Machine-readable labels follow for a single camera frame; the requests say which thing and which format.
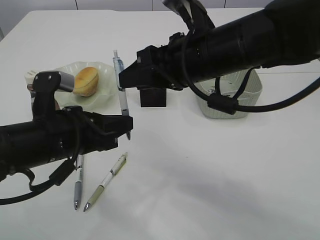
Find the black cable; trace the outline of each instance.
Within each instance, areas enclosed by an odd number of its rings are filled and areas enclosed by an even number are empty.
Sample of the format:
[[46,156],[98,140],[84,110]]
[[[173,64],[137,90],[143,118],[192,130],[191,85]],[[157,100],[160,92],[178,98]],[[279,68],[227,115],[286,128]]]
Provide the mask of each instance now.
[[249,78],[250,78],[250,74],[251,72],[253,71],[253,69],[255,69],[254,67],[253,68],[250,68],[248,70],[248,72],[245,74],[244,76],[244,79],[238,89],[238,91],[235,93],[235,95],[232,97],[233,99],[238,99],[243,93],[244,91],[246,90],[246,87],[247,87],[247,84],[248,84],[248,81],[249,81]]
[[[202,91],[200,91],[195,85],[194,83],[191,81],[191,79],[189,78],[188,72],[187,72],[187,66],[186,66],[186,49],[187,49],[187,45],[189,42],[189,39],[191,37],[191,35],[193,34],[194,29],[190,29],[190,31],[188,32],[188,34],[186,35],[183,44],[182,44],[182,48],[181,48],[181,67],[182,67],[182,73],[183,76],[186,80],[186,82],[188,83],[190,89],[201,99],[205,100],[206,102],[210,101],[210,96],[206,95],[205,93],[203,93]],[[288,98],[287,100],[275,103],[275,104],[271,104],[271,105],[265,105],[265,106],[242,106],[242,105],[237,105],[235,104],[233,106],[233,109],[235,111],[239,111],[239,112],[245,112],[245,113],[266,113],[266,112],[271,112],[271,111],[276,111],[276,110],[280,110],[280,109],[284,109],[286,107],[289,107],[299,101],[301,101],[302,99],[306,98],[307,96],[309,96],[310,94],[312,94],[314,91],[316,91],[317,89],[320,88],[320,77],[314,81],[312,84],[310,84],[308,87],[306,87],[304,90],[302,90],[301,92],[297,93],[296,95]]]
[[308,87],[306,87],[304,90],[301,92],[297,93],[296,95],[288,98],[287,100],[271,104],[271,105],[266,105],[266,106],[237,106],[235,107],[235,110],[240,111],[240,112],[245,112],[245,113],[266,113],[266,112],[271,112],[271,111],[276,111],[280,109],[284,109],[286,107],[289,107],[300,100],[306,98],[310,94],[312,94],[314,91],[320,88],[320,77],[315,80],[312,84],[310,84]]
[[101,136],[109,136],[111,134],[114,134],[115,131],[105,132],[102,129],[100,129],[97,125],[95,125],[90,118],[88,118],[85,114],[80,114],[80,117],[85,120],[85,122],[98,134]]
[[205,93],[203,93],[202,91],[200,91],[195,85],[194,83],[191,81],[191,79],[189,78],[189,75],[187,73],[187,66],[186,66],[186,49],[187,49],[187,45],[189,42],[190,37],[192,36],[194,32],[194,29],[191,28],[188,32],[188,34],[186,35],[183,44],[182,44],[182,48],[181,48],[181,66],[182,66],[182,73],[183,76],[186,80],[186,82],[188,83],[189,87],[191,88],[191,90],[201,99],[205,100],[206,102],[208,102],[209,100],[209,96],[206,95]]
[[217,77],[215,79],[215,83],[214,83],[215,93],[218,94],[218,95],[221,95],[220,79],[221,79],[221,77]]
[[11,197],[11,198],[6,198],[6,199],[0,199],[0,205],[9,205],[9,204],[16,204],[19,202],[23,202],[29,199],[32,199],[43,192],[47,191],[49,188],[51,188],[54,184],[52,183],[51,185],[48,185],[46,188],[43,188],[39,191],[32,191],[27,194],[21,195],[21,196],[16,196],[16,197]]
[[[72,158],[69,158],[68,161],[71,161],[72,164],[75,163],[75,161],[77,160],[77,157],[79,155],[79,151],[80,151],[80,125],[78,120],[76,119],[76,117],[72,114],[69,114],[67,111],[61,111],[59,112],[60,114],[65,114],[66,116],[70,117],[74,123],[75,126],[75,149],[72,155]],[[19,171],[19,173],[23,173],[25,174],[30,182],[29,182],[29,188],[31,190],[31,192],[26,193],[24,195],[21,196],[16,196],[16,197],[11,197],[11,198],[4,198],[4,199],[0,199],[0,206],[2,205],[10,205],[10,204],[16,204],[19,202],[23,202],[29,199],[32,199],[40,194],[42,194],[43,192],[47,191],[48,189],[50,189],[53,185],[55,185],[55,183],[58,180],[58,177],[55,178],[51,178],[43,183],[40,183],[38,185],[32,185],[32,182],[35,178],[33,172],[29,169],[22,169],[21,171]]]

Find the pen tip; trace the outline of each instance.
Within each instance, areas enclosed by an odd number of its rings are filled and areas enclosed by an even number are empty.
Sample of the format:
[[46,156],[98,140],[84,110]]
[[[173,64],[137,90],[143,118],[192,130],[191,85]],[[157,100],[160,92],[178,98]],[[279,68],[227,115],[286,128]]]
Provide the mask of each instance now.
[[128,132],[126,133],[126,136],[127,136],[128,140],[131,140],[131,131],[128,131]]
[[74,210],[77,210],[79,207],[78,201],[74,201]]
[[83,211],[84,212],[87,211],[90,208],[90,206],[91,206],[91,204],[87,202],[86,205],[84,206]]

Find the white plastic basket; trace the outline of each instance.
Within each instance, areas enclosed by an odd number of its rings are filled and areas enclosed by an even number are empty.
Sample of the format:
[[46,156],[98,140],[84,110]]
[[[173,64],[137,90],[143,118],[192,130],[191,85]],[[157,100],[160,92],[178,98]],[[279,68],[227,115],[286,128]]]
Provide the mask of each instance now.
[[[220,79],[220,91],[221,94],[228,97],[233,97],[238,91],[242,81],[248,70],[243,70],[235,72],[229,75],[225,75]],[[210,95],[216,91],[215,89],[215,79],[210,79],[203,82],[195,83],[196,87],[199,88],[206,95]],[[239,105],[243,106],[255,106],[260,94],[262,92],[262,83],[255,70],[250,74],[248,84],[243,92],[243,94],[238,98]],[[206,101],[202,100],[197,96],[197,102],[200,106],[202,113],[210,119],[240,119],[248,115],[246,112],[237,111],[235,115],[230,115],[218,110],[214,110],[208,107]]]

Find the white plate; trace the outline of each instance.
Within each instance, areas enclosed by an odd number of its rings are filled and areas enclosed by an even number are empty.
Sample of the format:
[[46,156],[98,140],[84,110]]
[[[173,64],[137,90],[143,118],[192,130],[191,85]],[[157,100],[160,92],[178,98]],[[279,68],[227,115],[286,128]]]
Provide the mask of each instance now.
[[117,92],[117,80],[115,69],[103,62],[76,61],[66,66],[56,68],[67,74],[76,76],[82,69],[94,67],[98,70],[99,82],[97,91],[94,95],[78,96],[72,92],[55,92],[54,97],[61,108],[66,106],[81,106],[84,111],[93,111],[105,105],[105,103]]

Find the silver pen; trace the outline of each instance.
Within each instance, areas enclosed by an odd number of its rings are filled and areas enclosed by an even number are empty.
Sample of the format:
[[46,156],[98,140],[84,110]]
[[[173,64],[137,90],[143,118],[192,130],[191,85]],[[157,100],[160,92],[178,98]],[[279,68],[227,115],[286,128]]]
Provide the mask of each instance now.
[[[128,101],[127,101],[127,94],[126,90],[120,87],[119,82],[119,74],[124,70],[124,63],[118,56],[118,51],[113,50],[114,58],[113,58],[113,66],[115,71],[115,78],[116,78],[116,84],[118,87],[118,94],[119,94],[119,101],[120,101],[120,107],[121,107],[121,113],[122,116],[129,116],[129,108],[128,108]],[[131,139],[131,131],[126,133],[127,138]]]
[[106,177],[102,180],[100,185],[96,188],[96,190],[94,191],[92,196],[89,198],[88,202],[84,206],[84,209],[83,209],[84,212],[87,211],[88,209],[90,209],[95,204],[95,202],[98,200],[100,195],[103,193],[103,191],[105,190],[107,185],[111,182],[113,177],[115,175],[117,175],[118,172],[120,171],[120,169],[125,165],[125,163],[127,162],[127,157],[128,157],[128,153],[126,152],[114,164],[113,168],[108,172]]
[[82,198],[82,186],[84,179],[84,162],[85,155],[79,155],[76,160],[76,173],[77,173],[77,181],[74,185],[74,210],[77,210],[81,204]]

